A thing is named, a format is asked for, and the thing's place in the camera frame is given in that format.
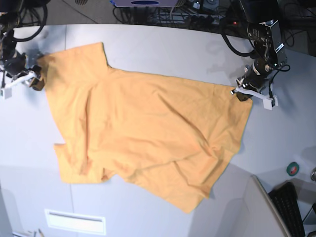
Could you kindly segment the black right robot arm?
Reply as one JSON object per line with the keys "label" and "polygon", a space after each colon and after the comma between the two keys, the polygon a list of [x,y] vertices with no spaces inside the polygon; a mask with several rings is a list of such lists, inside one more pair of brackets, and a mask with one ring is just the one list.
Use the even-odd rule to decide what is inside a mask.
{"label": "black right robot arm", "polygon": [[[41,91],[45,82],[41,78],[41,67],[33,65],[27,68],[27,55],[16,50],[19,42],[31,41],[37,37],[47,22],[47,0],[2,0],[0,2],[0,72],[2,80],[0,91],[11,89],[16,84],[23,83],[35,91]],[[39,28],[31,36],[16,38],[14,29],[23,24],[22,11],[42,8],[43,17],[39,20]]]}

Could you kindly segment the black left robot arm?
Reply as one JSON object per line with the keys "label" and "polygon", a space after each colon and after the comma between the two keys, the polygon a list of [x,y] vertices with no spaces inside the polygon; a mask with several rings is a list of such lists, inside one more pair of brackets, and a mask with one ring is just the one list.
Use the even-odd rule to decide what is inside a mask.
{"label": "black left robot arm", "polygon": [[[285,46],[281,36],[276,0],[232,0],[231,16],[220,20],[220,34],[228,48],[240,57],[250,57],[254,61],[245,66],[244,75],[237,78],[237,86],[231,91],[239,101],[251,97],[267,99],[272,106],[277,99],[272,91],[272,84],[280,72],[288,72]],[[230,23],[237,23],[244,30],[252,50],[242,53],[229,41],[226,29]]]}

